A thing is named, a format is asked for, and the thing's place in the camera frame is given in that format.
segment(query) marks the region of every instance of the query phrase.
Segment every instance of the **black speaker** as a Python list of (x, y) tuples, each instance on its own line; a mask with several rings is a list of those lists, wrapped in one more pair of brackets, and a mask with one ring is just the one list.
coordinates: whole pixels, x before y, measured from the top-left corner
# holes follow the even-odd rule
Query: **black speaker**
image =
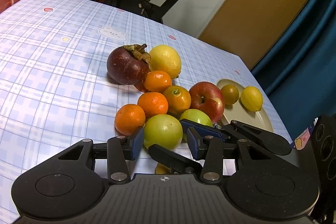
[(336, 115), (321, 115), (311, 134), (320, 177), (320, 196), (312, 212), (319, 223), (333, 223), (336, 210)]

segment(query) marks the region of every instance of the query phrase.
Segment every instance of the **white plate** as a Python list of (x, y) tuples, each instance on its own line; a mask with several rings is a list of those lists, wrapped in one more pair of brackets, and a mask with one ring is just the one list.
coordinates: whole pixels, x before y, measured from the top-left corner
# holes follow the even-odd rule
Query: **white plate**
[[(217, 83), (217, 87), (219, 89), (221, 89), (225, 85), (234, 85), (238, 89), (239, 95), (244, 90), (244, 87), (242, 85), (229, 79), (222, 79), (219, 80)], [(265, 110), (261, 108), (261, 110), (258, 112), (248, 111), (242, 105), (240, 99), (232, 106), (225, 106), (224, 117), (221, 119), (221, 121), (223, 124), (228, 124), (231, 122), (231, 120), (237, 120), (273, 132), (271, 121), (269, 120), (269, 117)]]

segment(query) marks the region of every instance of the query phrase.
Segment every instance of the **star print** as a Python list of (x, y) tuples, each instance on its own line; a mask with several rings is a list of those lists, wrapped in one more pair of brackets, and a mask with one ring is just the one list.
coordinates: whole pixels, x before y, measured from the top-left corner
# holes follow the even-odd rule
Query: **star print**
[(63, 42), (69, 42), (71, 40), (70, 37), (62, 37)]

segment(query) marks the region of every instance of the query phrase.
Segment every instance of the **lemon on plate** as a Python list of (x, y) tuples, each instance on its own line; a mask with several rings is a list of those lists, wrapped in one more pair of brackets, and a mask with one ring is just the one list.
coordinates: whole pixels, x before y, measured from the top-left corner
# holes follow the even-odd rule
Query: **lemon on plate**
[(244, 88), (241, 92), (240, 100), (243, 106), (249, 111), (260, 111), (263, 106), (263, 95), (260, 90), (254, 86), (247, 86)]
[(158, 45), (150, 52), (151, 61), (149, 69), (163, 70), (169, 74), (172, 79), (178, 77), (181, 73), (181, 58), (179, 53), (172, 47), (167, 45)]
[(224, 103), (226, 105), (233, 105), (239, 99), (239, 91), (234, 85), (225, 85), (221, 89)]

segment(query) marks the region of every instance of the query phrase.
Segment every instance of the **orange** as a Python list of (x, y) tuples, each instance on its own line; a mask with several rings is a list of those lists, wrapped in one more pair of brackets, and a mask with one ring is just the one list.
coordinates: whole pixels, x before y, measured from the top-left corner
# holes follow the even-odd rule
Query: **orange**
[(123, 135), (131, 135), (137, 127), (145, 125), (146, 115), (144, 110), (135, 104), (124, 105), (118, 110), (114, 118), (115, 128)]
[(146, 118), (153, 117), (157, 114), (166, 114), (168, 111), (166, 97), (158, 92), (142, 94), (138, 99), (138, 106), (144, 110)]
[(188, 90), (178, 85), (167, 88), (163, 95), (168, 101), (168, 111), (172, 114), (182, 114), (191, 105), (191, 96)]
[(143, 85), (148, 91), (163, 93), (171, 86), (171, 78), (162, 70), (154, 70), (147, 74)]

